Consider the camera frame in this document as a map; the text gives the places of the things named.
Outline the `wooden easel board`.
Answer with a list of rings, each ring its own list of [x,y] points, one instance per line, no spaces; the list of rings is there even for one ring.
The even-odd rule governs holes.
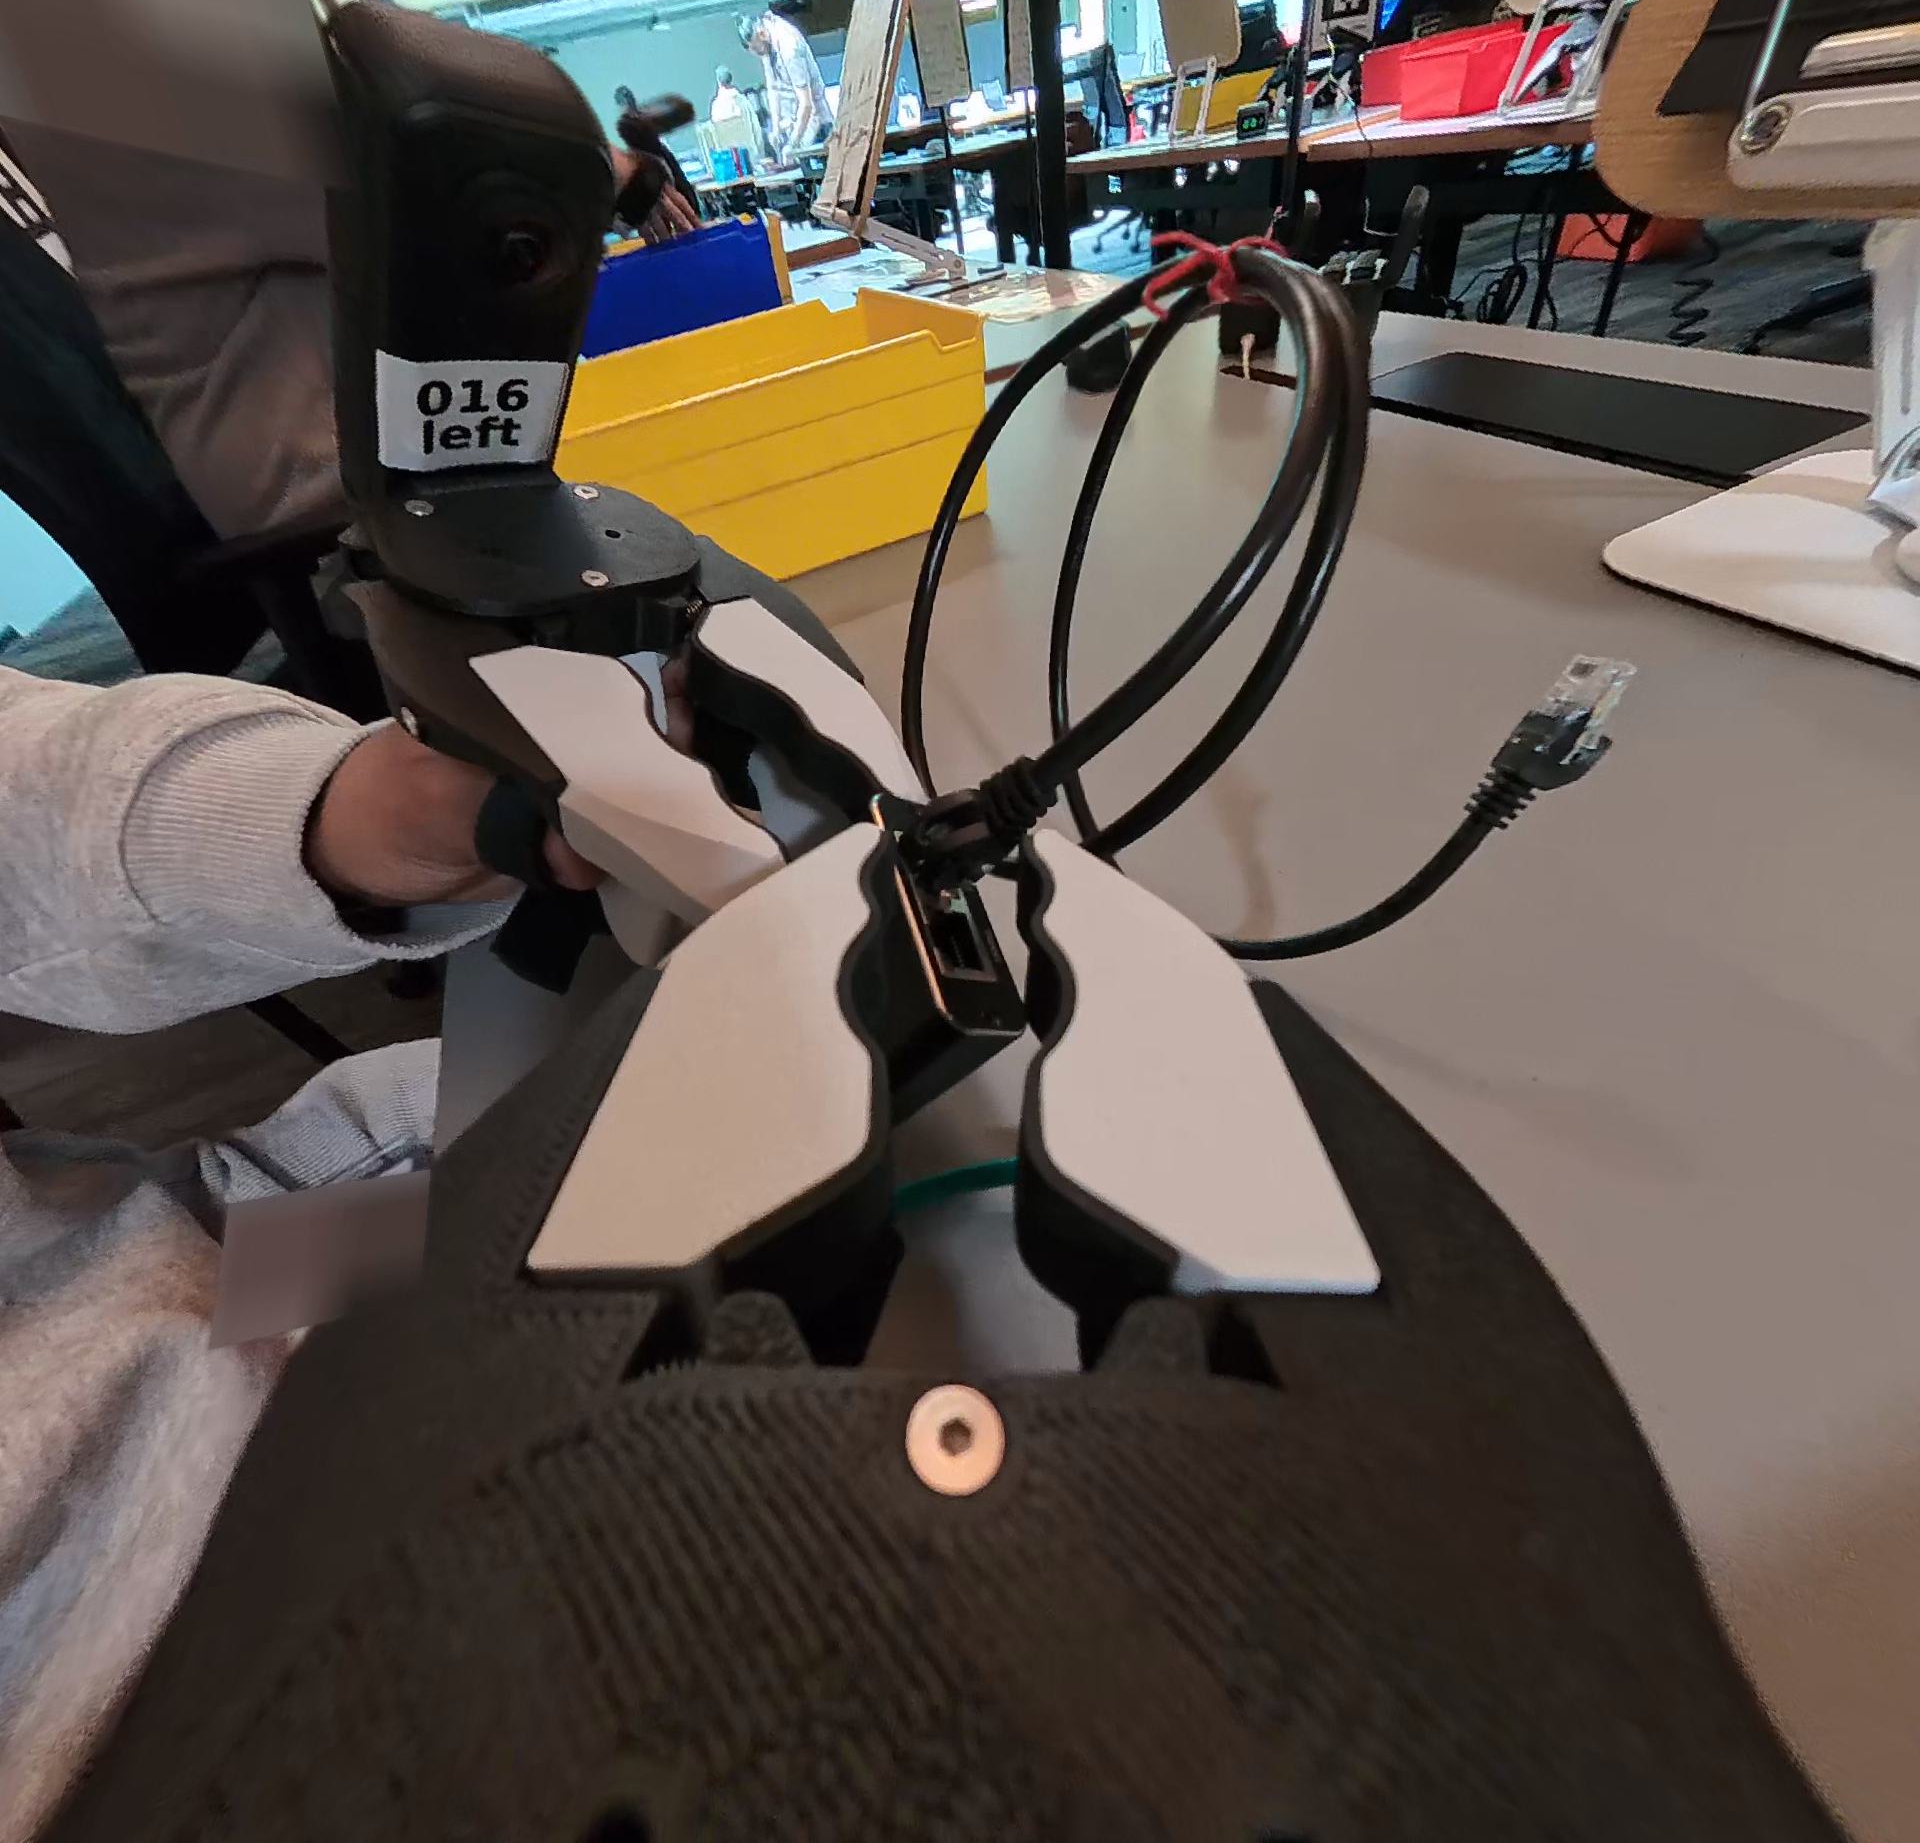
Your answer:
[[[895,99],[908,0],[854,0],[843,53],[839,107],[828,142],[824,176],[809,206],[828,225],[859,244],[915,261],[910,292],[956,290],[970,268],[961,256],[907,229],[877,220],[877,182]]]

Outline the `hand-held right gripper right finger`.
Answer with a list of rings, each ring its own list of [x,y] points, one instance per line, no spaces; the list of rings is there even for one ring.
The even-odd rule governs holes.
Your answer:
[[[1062,834],[1026,848],[1034,1176],[1179,1294],[1375,1294],[1379,1263],[1243,969]]]

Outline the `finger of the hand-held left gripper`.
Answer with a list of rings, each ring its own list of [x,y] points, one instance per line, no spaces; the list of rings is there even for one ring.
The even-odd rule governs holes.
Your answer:
[[[619,658],[544,648],[471,668],[561,776],[567,847],[604,875],[613,941],[655,966],[685,934],[785,866],[780,844],[664,735],[650,684]]]
[[[791,862],[854,822],[928,811],[895,726],[833,656],[772,612],[705,612],[687,641],[690,752]]]

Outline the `red plastic bin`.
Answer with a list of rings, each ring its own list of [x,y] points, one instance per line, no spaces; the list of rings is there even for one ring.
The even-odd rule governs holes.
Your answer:
[[[1358,125],[1370,136],[1402,125],[1505,117],[1550,122],[1569,111],[1569,88],[1548,91],[1569,23],[1531,33],[1521,20],[1372,46],[1358,68]]]

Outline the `person's left hand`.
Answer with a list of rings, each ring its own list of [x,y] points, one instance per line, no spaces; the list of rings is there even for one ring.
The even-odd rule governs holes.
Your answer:
[[[395,723],[373,726],[326,778],[301,830],[301,866],[328,894],[382,908],[506,901],[522,880],[477,848],[492,773]]]

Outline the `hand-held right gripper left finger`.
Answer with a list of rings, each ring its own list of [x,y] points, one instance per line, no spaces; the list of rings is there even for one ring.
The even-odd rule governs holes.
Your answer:
[[[833,1293],[884,1237],[889,1098],[854,1010],[884,837],[858,822],[670,955],[525,1255],[536,1280]]]

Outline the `white metal stand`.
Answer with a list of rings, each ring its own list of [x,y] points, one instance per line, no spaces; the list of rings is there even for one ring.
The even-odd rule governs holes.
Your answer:
[[[1918,220],[1876,222],[1874,443],[1809,454],[1613,538],[1620,583],[1918,672]]]

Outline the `yellow plastic bin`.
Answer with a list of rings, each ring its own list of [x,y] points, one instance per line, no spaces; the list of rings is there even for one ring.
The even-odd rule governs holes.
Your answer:
[[[558,470],[775,581],[921,538],[987,405],[983,321],[863,290],[584,361]]]

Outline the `person's left forearm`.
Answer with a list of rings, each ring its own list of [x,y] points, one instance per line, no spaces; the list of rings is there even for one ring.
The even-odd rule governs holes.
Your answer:
[[[5,1014],[153,1034],[498,929],[516,894],[374,907],[305,870],[308,811],[369,728],[231,680],[1,670]]]

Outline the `blue plastic bin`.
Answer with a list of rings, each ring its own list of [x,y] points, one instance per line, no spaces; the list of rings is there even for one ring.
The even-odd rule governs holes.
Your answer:
[[[600,361],[791,302],[780,222],[731,216],[663,243],[611,247],[580,357]]]

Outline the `black office chair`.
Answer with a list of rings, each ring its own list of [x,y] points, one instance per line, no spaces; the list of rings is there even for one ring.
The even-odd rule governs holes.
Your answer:
[[[80,566],[147,672],[231,675],[261,636],[282,688],[373,723],[366,643],[328,625],[314,575],[345,521],[220,541],[112,367],[72,277],[1,222],[1,485]]]

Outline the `black desk panel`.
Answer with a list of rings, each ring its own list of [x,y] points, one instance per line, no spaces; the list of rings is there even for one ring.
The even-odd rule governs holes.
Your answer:
[[[1703,487],[1870,424],[1859,412],[1449,352],[1374,379],[1378,410]]]

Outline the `black ethernet splitter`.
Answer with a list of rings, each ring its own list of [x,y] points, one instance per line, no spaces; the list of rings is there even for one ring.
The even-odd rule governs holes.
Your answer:
[[[899,1125],[1020,1039],[1026,1014],[973,885],[929,892],[886,855],[878,902],[878,937],[858,966],[858,987]]]

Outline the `black pole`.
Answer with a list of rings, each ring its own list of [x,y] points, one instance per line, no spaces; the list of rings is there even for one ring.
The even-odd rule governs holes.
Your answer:
[[[1071,268],[1071,220],[1066,214],[1062,0],[1026,0],[1032,138],[1034,213],[1040,247],[1047,270]]]

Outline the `red twist tie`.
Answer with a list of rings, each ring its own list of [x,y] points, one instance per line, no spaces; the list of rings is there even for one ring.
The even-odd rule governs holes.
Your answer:
[[[1283,244],[1264,236],[1220,244],[1184,229],[1169,229],[1155,238],[1155,247],[1161,253],[1139,292],[1139,306],[1153,319],[1166,319],[1169,305],[1184,290],[1201,290],[1218,308],[1253,302],[1275,308],[1275,300],[1264,292],[1264,280],[1252,272],[1252,263],[1293,260]]]

